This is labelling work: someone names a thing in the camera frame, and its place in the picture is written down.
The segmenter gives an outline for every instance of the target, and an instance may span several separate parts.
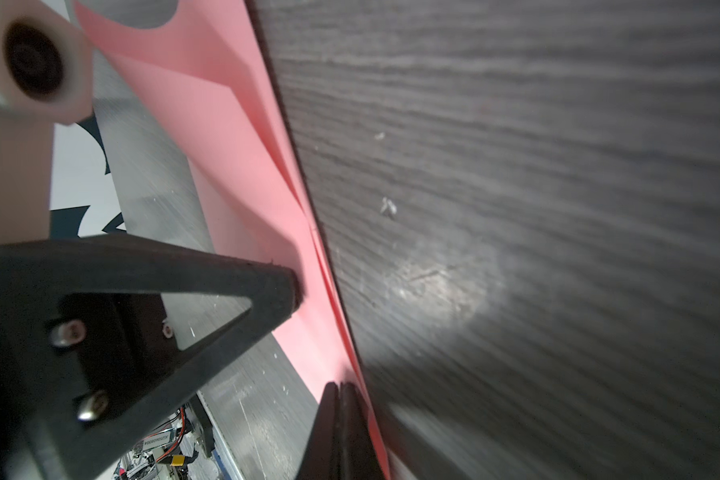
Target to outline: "pink paper sheet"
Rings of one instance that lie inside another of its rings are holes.
[[[82,29],[190,159],[218,254],[288,266],[303,302],[275,338],[317,400],[354,382],[389,478],[336,285],[243,0],[180,0],[167,24],[128,28],[79,3]]]

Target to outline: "red wire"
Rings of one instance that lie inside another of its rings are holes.
[[[177,445],[179,445],[179,442],[181,442],[181,439],[184,437],[184,430],[186,429],[185,421],[186,421],[186,419],[184,418],[184,407],[181,407],[181,434],[178,437],[176,437],[176,440],[173,442],[173,445],[170,448],[168,448],[166,450],[166,452],[163,453],[162,456],[160,456],[160,458],[155,460],[155,463],[158,463],[160,460],[167,457],[168,454],[171,453]]]

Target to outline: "dark wood grain surface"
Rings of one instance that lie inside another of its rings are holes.
[[[720,2],[250,7],[416,475],[720,476]]]

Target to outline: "cable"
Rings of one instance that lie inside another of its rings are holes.
[[[170,423],[174,423],[178,417],[179,417],[179,413],[177,412],[176,415],[171,420],[168,420],[167,422],[160,424],[158,427],[152,428],[152,431],[154,432],[155,430],[162,430],[166,425],[168,425]]]
[[[157,458],[155,460],[155,464],[157,464],[160,460],[167,457],[180,443],[181,439],[184,438],[184,432],[186,431],[186,417],[184,417],[184,407],[181,407],[181,434],[176,437],[176,440],[173,442],[173,445],[166,450],[165,453],[163,453],[160,458]]]

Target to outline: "screw head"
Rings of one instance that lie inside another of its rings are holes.
[[[50,331],[50,344],[57,348],[67,348],[85,340],[85,323],[82,320],[70,320],[56,325]]]
[[[171,328],[171,325],[163,323],[163,336],[167,339],[173,338],[173,328]]]
[[[110,404],[110,398],[104,390],[98,390],[80,403],[77,409],[77,419],[81,422],[92,422],[101,417]]]

